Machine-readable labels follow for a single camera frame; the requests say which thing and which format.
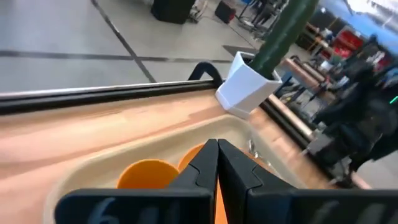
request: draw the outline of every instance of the orange cup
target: orange cup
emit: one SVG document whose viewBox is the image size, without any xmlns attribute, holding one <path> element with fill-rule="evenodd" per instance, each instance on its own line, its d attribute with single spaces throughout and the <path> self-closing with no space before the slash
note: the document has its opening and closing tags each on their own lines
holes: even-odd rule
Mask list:
<svg viewBox="0 0 398 224">
<path fill-rule="evenodd" d="M 191 160 L 198 154 L 200 149 L 204 144 L 199 144 L 192 149 L 190 149 L 181 159 L 180 162 L 178 163 L 178 170 L 181 172 L 183 171 L 186 166 L 191 162 Z M 226 214 L 225 214 L 225 209 L 224 209 L 224 201 L 223 201 L 223 196 L 221 194 L 221 189 L 220 189 L 220 183 L 217 180 L 217 199 L 216 199 L 216 217 L 215 217 L 215 224 L 228 224 L 227 219 L 226 219 Z"/>
<path fill-rule="evenodd" d="M 143 159 L 129 165 L 120 175 L 118 189 L 164 189 L 179 172 L 159 159 Z"/>
</svg>

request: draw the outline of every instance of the white container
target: white container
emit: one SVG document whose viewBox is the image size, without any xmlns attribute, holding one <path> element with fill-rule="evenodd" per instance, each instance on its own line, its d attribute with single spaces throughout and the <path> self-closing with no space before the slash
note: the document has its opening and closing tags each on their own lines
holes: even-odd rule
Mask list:
<svg viewBox="0 0 398 224">
<path fill-rule="evenodd" d="M 227 80 L 217 89 L 216 97 L 229 113 L 247 119 L 269 95 L 282 84 L 274 71 L 274 80 L 268 80 L 247 66 L 243 56 L 253 54 L 237 52 L 229 69 Z"/>
</svg>

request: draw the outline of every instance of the green light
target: green light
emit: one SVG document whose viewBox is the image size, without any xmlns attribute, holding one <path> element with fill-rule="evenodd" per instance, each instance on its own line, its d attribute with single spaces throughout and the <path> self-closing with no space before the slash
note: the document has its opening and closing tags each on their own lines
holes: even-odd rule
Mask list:
<svg viewBox="0 0 398 224">
<path fill-rule="evenodd" d="M 398 96 L 394 97 L 394 99 L 392 99 L 392 100 L 390 101 L 390 104 L 393 103 L 393 102 L 395 102 L 395 100 L 397 100 L 397 99 L 398 99 Z"/>
</svg>

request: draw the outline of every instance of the green cylinder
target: green cylinder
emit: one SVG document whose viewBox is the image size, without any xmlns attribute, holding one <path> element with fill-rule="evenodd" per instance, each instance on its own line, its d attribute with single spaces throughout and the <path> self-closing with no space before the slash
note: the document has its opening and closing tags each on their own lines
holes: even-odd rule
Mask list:
<svg viewBox="0 0 398 224">
<path fill-rule="evenodd" d="M 273 79 L 272 72 L 304 29 L 318 1 L 288 0 L 259 53 L 248 65 L 260 75 Z"/>
</svg>

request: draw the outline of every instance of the gray floor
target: gray floor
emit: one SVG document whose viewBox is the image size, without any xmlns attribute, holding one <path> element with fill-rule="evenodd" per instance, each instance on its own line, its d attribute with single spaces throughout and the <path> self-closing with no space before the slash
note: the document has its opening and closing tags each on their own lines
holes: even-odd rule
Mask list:
<svg viewBox="0 0 398 224">
<path fill-rule="evenodd" d="M 98 1 L 138 57 L 147 57 L 142 64 L 157 82 L 186 80 L 201 60 L 223 60 L 213 64 L 226 77 L 233 56 L 223 45 L 261 46 L 236 19 L 227 26 L 214 18 L 219 0 L 209 2 L 198 24 L 182 26 L 155 20 L 141 0 Z M 90 0 L 0 0 L 0 30 L 0 92 L 149 82 Z M 295 45 L 291 55 L 308 58 Z M 367 163 L 359 173 L 375 187 L 398 188 L 397 159 L 395 153 Z"/>
</svg>

